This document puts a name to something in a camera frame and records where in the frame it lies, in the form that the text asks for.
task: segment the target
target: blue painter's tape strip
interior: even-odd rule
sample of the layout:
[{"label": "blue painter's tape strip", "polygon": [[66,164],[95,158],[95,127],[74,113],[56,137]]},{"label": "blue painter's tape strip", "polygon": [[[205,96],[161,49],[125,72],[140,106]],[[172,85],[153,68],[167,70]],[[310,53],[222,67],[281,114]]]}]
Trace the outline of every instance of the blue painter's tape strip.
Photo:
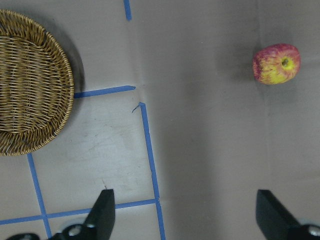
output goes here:
[{"label": "blue painter's tape strip", "polygon": [[63,211],[63,212],[48,214],[47,217],[48,217],[48,219],[54,219],[54,218],[61,218],[61,217],[79,215],[79,214],[88,214],[88,213],[90,213],[90,211],[91,211],[91,208],[74,210],[74,211]]},{"label": "blue painter's tape strip", "polygon": [[164,219],[163,219],[163,216],[162,216],[161,204],[160,204],[159,199],[157,199],[157,201],[155,203],[155,206],[156,206],[156,213],[158,215],[160,238],[161,238],[161,240],[166,240]]},{"label": "blue painter's tape strip", "polygon": [[130,1],[123,0],[123,3],[124,3],[125,17],[128,21],[131,21],[132,15],[131,15]]},{"label": "blue painter's tape strip", "polygon": [[0,225],[17,224],[17,223],[23,223],[23,222],[36,221],[36,220],[42,220],[42,216],[40,216],[40,215],[38,215],[38,216],[27,216],[27,217],[19,217],[19,218],[0,220]]},{"label": "blue painter's tape strip", "polygon": [[146,143],[146,150],[147,150],[147,153],[148,153],[149,164],[150,164],[150,169],[151,169],[151,178],[152,178],[152,184],[153,184],[154,197],[156,199],[158,199],[160,197],[160,194],[159,194],[159,187],[158,187],[158,180],[157,180],[157,173],[156,173],[154,154],[153,154],[152,145],[151,145],[151,137],[150,137],[150,133],[149,133],[147,108],[146,108],[146,104],[143,103],[143,102],[140,102],[139,105],[140,105],[140,108],[141,108],[142,123],[143,123],[143,130],[144,130],[145,143]]},{"label": "blue painter's tape strip", "polygon": [[42,217],[43,223],[44,223],[44,228],[45,228],[47,237],[51,238],[52,234],[51,234],[51,230],[50,230],[49,221],[47,218],[45,203],[42,198],[42,194],[41,194],[41,190],[40,190],[40,185],[39,185],[39,181],[38,181],[34,158],[32,157],[31,153],[27,154],[27,158],[28,158],[28,162],[29,162],[29,167],[30,167],[30,171],[31,171],[31,176],[32,176],[33,184],[34,184],[36,197],[38,198],[38,203],[39,203],[39,207],[40,207],[40,211],[41,211],[41,217]]},{"label": "blue painter's tape strip", "polygon": [[133,202],[126,202],[126,203],[120,203],[116,204],[116,209],[124,209],[124,208],[130,208],[130,207],[137,207],[137,206],[143,206],[148,204],[155,204],[155,199],[149,199],[149,200],[142,200],[142,201],[133,201]]},{"label": "blue painter's tape strip", "polygon": [[93,90],[93,91],[76,92],[74,94],[74,98],[79,99],[79,98],[93,97],[93,96],[99,96],[99,95],[105,95],[105,94],[114,94],[114,93],[132,91],[135,89],[136,89],[135,86],[117,86],[117,87],[111,87],[111,88],[105,88],[105,89],[99,89],[99,90]]}]

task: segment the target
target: basket rim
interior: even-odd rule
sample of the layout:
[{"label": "basket rim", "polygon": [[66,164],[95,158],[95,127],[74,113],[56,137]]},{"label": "basket rim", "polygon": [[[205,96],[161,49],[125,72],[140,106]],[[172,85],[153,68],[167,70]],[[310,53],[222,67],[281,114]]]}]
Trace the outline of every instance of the basket rim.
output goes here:
[{"label": "basket rim", "polygon": [[0,156],[19,156],[19,155],[29,154],[31,152],[34,152],[34,151],[44,147],[45,145],[50,143],[52,140],[54,140],[57,137],[57,135],[62,131],[62,129],[64,128],[64,126],[67,123],[67,120],[70,117],[71,110],[72,110],[73,103],[74,103],[74,94],[75,94],[74,76],[73,76],[71,64],[69,62],[69,59],[68,59],[65,51],[63,50],[63,48],[61,47],[59,42],[55,39],[55,37],[49,31],[47,31],[41,24],[39,24],[38,22],[36,22],[35,20],[33,20],[32,18],[30,18],[26,15],[23,15],[19,12],[15,12],[15,11],[12,11],[9,9],[2,9],[1,8],[0,15],[1,14],[8,14],[8,15],[12,15],[14,17],[21,18],[23,21],[29,22],[32,25],[34,25],[36,28],[41,30],[42,32],[45,32],[46,42],[51,41],[61,56],[61,62],[64,64],[64,67],[66,68],[65,76],[68,79],[68,82],[70,83],[70,85],[68,87],[69,92],[68,92],[68,95],[66,95],[68,97],[67,101],[66,101],[66,105],[67,105],[66,111],[64,112],[62,119],[59,121],[57,128],[54,130],[53,133],[51,133],[49,135],[49,137],[44,137],[43,139],[41,139],[39,144],[32,146],[30,148],[27,148],[25,150],[18,150],[16,152],[0,152]]}]

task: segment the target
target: apple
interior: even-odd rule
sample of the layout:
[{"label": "apple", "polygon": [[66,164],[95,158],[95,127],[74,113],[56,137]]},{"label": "apple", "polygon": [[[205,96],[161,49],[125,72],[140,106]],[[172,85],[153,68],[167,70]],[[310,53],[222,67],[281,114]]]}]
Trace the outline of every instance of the apple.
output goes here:
[{"label": "apple", "polygon": [[252,60],[254,78],[263,84],[283,84],[293,79],[300,70],[298,49],[279,43],[258,51]]}]

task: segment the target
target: brown woven basket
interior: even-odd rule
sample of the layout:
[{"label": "brown woven basket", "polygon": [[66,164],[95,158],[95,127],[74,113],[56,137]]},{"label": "brown woven basket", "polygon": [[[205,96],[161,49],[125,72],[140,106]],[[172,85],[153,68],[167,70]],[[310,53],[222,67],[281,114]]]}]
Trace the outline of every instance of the brown woven basket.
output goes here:
[{"label": "brown woven basket", "polygon": [[0,9],[0,156],[52,141],[73,100],[72,69],[54,37],[32,19]]}]

